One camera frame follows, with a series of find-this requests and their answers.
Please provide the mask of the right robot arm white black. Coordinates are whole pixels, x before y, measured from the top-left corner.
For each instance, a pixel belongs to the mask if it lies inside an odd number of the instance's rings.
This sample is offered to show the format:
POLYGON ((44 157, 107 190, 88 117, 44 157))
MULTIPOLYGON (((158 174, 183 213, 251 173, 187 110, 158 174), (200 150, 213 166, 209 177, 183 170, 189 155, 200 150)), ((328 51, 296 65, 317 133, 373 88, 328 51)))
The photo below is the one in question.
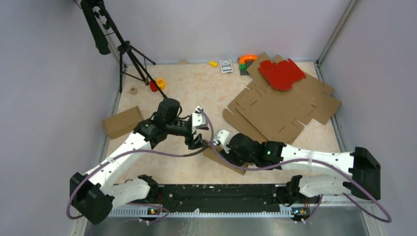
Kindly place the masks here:
POLYGON ((381 165, 370 151, 356 147, 353 152, 321 152, 276 141, 258 142, 237 133, 220 130, 214 136, 222 158, 242 169, 253 164, 256 170, 301 170, 314 176, 298 176, 287 184, 289 198, 301 203, 321 194, 350 193, 364 200, 381 198, 381 165))

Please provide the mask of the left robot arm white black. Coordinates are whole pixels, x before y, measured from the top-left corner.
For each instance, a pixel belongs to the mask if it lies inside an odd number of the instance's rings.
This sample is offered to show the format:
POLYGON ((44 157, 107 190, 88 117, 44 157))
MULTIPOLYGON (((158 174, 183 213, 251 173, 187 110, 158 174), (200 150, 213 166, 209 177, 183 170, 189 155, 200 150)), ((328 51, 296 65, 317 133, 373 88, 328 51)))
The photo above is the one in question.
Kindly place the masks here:
POLYGON ((70 178, 69 200, 66 215, 76 220, 85 217, 90 223, 102 222, 110 212, 135 200, 152 203, 157 199, 158 191, 149 180, 138 177, 126 183, 116 181, 146 153, 175 157, 175 154, 155 151, 155 147, 169 135, 184 137, 184 142, 194 156, 208 147, 198 129, 208 130, 209 122, 203 108, 185 118, 179 117, 180 102, 163 99, 150 118, 140 121, 128 138, 112 154, 85 174, 75 173, 70 178))

